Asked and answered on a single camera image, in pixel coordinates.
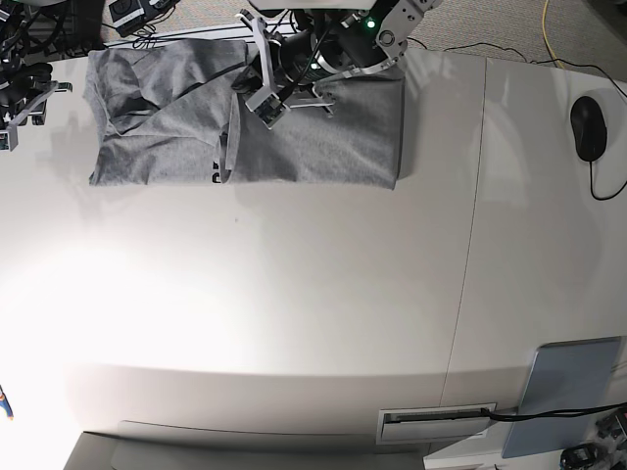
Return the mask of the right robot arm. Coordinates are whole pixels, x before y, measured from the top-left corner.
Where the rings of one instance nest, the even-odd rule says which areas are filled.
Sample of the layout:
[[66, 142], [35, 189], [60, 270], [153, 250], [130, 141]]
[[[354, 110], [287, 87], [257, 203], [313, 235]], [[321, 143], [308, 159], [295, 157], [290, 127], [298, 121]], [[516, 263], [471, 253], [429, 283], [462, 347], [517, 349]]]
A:
[[1, 150], [19, 143], [18, 130], [41, 126], [47, 100], [71, 93], [53, 77], [53, 63], [103, 47], [103, 1], [3, 1], [1, 3]]

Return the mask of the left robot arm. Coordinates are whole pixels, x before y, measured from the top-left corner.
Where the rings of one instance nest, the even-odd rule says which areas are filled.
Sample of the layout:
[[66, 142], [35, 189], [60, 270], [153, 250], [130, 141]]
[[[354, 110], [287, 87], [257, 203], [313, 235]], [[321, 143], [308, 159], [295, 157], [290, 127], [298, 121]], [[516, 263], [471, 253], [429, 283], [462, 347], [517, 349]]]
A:
[[334, 101], [322, 83], [384, 72], [404, 57], [410, 35], [438, 1], [368, 1], [366, 6], [321, 9], [312, 5], [263, 8], [237, 15], [252, 32], [258, 52], [231, 88], [249, 112], [271, 128], [292, 110]]

